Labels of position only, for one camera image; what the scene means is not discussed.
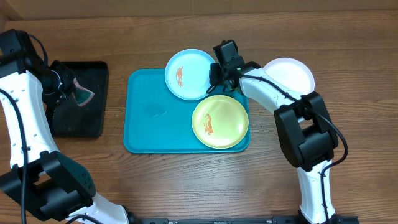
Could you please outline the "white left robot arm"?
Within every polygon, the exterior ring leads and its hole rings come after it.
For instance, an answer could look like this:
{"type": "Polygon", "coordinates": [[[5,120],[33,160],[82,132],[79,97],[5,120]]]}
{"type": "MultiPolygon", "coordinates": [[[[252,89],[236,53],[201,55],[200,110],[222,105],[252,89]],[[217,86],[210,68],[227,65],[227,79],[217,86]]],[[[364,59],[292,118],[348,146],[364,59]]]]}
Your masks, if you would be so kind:
{"type": "Polygon", "coordinates": [[[21,215],[81,223],[137,223],[97,191],[89,172],[62,154],[56,137],[103,131],[109,70],[104,62],[50,62],[22,30],[1,34],[1,104],[11,143],[1,190],[21,215]]]}

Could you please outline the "white plate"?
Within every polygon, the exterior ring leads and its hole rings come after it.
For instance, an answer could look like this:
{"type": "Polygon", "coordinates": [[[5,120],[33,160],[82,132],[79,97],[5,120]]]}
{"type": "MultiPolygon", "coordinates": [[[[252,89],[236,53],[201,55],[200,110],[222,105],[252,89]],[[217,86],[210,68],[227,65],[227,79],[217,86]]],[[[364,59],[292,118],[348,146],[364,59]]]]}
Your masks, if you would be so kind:
{"type": "Polygon", "coordinates": [[[306,95],[315,90],[312,72],[296,59],[277,58],[267,63],[263,70],[272,79],[296,92],[306,95]]]}

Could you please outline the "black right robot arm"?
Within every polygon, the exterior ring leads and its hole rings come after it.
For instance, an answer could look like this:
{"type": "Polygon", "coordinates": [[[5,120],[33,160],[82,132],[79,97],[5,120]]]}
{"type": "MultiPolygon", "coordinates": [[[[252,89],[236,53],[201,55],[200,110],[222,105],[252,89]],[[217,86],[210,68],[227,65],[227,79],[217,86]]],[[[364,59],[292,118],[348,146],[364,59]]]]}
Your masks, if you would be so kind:
{"type": "Polygon", "coordinates": [[[304,94],[275,80],[256,62],[245,62],[233,40],[213,48],[217,62],[210,66],[211,93],[222,85],[251,98],[274,115],[279,144],[287,161],[297,169],[305,223],[333,223],[330,168],[338,146],[323,98],[304,94]]]}

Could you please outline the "light blue plate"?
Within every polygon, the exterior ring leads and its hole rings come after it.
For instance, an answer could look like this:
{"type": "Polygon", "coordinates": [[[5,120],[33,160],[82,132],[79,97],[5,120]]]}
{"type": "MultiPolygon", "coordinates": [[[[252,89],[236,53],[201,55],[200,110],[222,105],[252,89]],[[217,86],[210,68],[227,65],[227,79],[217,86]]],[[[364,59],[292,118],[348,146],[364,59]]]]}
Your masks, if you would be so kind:
{"type": "Polygon", "coordinates": [[[210,65],[215,60],[198,49],[186,49],[176,53],[165,67],[168,89],[183,100],[200,100],[210,87],[210,65]]]}

